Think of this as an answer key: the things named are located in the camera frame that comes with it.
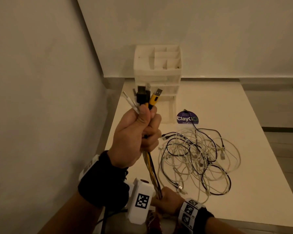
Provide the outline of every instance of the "forearm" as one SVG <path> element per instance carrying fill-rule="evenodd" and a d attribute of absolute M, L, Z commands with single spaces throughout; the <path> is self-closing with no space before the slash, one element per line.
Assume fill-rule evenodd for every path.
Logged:
<path fill-rule="evenodd" d="M 217 218 L 210 217 L 206 222 L 205 234 L 244 234 L 244 232 L 241 232 Z"/>
<path fill-rule="evenodd" d="M 38 234 L 90 234 L 102 209 L 90 204 L 76 192 Z"/>

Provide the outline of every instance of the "tangled cables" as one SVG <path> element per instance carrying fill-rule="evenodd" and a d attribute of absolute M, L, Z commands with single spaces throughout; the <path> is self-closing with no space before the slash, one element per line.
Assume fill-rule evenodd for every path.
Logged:
<path fill-rule="evenodd" d="M 196 128 L 193 122 L 192 124 L 192 129 L 162 135 L 163 140 L 168 142 L 160 149 L 159 169 L 180 193 L 187 193 L 184 183 L 191 179 L 199 189 L 198 201 L 200 192 L 206 193 L 207 198 L 200 201 L 205 203 L 210 195 L 224 195 L 230 191 L 231 179 L 228 174 L 238 169 L 241 157 L 236 146 L 222 138 L 217 130 Z M 210 138 L 207 131 L 216 132 L 218 137 Z M 168 176 L 165 165 L 172 167 L 174 178 Z M 217 188 L 213 186 L 214 182 L 217 182 Z"/>

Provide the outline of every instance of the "human hand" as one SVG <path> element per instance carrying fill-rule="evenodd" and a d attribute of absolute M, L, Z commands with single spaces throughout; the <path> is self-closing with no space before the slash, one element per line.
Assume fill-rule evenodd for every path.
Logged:
<path fill-rule="evenodd" d="M 151 205 L 159 209 L 159 212 L 178 215 L 185 199 L 168 187 L 163 187 L 162 195 L 161 200 L 152 197 Z"/>
<path fill-rule="evenodd" d="M 155 106 L 149 110 L 147 106 L 141 105 L 139 115 L 133 109 L 123 115 L 115 129 L 113 144 L 107 152 L 113 166 L 130 167 L 140 158 L 142 151 L 151 152 L 158 146 L 161 116 L 156 112 Z"/>

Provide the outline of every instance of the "yellow usb plug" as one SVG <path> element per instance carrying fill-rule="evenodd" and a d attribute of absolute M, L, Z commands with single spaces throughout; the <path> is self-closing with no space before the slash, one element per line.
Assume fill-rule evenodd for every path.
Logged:
<path fill-rule="evenodd" d="M 151 110 L 152 107 L 157 103 L 162 91 L 163 90 L 161 90 L 161 89 L 157 89 L 156 92 L 154 94 L 152 94 L 150 101 L 149 101 L 149 110 Z"/>

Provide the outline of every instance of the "floor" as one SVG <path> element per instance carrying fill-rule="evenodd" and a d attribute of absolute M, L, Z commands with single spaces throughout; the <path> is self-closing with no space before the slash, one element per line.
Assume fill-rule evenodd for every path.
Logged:
<path fill-rule="evenodd" d="M 293 192 L 293 133 L 265 132 L 265 135 Z M 250 223 L 248 228 L 240 228 L 240 230 L 246 234 L 293 233 L 286 229 L 281 232 L 262 231 L 265 228 L 263 227 Z"/>

